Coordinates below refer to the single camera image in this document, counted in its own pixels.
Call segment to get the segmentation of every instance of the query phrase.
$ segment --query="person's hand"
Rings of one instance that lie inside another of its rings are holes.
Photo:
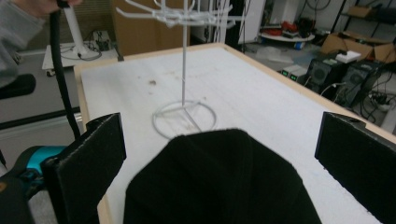
[[[11,0],[17,7],[29,13],[30,15],[40,18],[51,12],[58,10],[56,0]],[[78,5],[82,0],[63,0],[72,7]]]

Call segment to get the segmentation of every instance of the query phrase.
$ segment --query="gray sleeve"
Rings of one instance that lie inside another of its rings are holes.
[[[0,88],[17,77],[16,51],[25,49],[43,28],[44,21],[33,17],[9,0],[0,0]]]

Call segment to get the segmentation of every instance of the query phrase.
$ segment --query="cardboard box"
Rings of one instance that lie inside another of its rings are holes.
[[[337,50],[352,50],[361,54],[359,60],[371,59],[383,63],[396,61],[395,47],[391,42],[358,35],[351,32],[329,34],[320,52],[335,53]]]
[[[370,7],[354,6],[349,8],[347,14],[359,18],[367,18],[372,14],[372,9]]]

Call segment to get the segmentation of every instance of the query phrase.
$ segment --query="person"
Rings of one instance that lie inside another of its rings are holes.
[[[82,2],[64,1],[71,7]],[[17,78],[13,56],[43,29],[42,17],[58,9],[56,0],[0,0],[0,88]]]

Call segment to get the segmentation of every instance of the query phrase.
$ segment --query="white tabletop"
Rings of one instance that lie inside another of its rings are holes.
[[[122,223],[129,182],[168,142],[151,116],[181,99],[181,59],[178,49],[76,69],[85,121],[115,112],[122,119],[127,159],[99,207],[101,223]],[[351,115],[347,111],[223,45],[191,48],[186,89],[187,99],[214,109],[217,129],[245,130],[289,161],[323,223],[378,223],[314,157],[323,111]]]

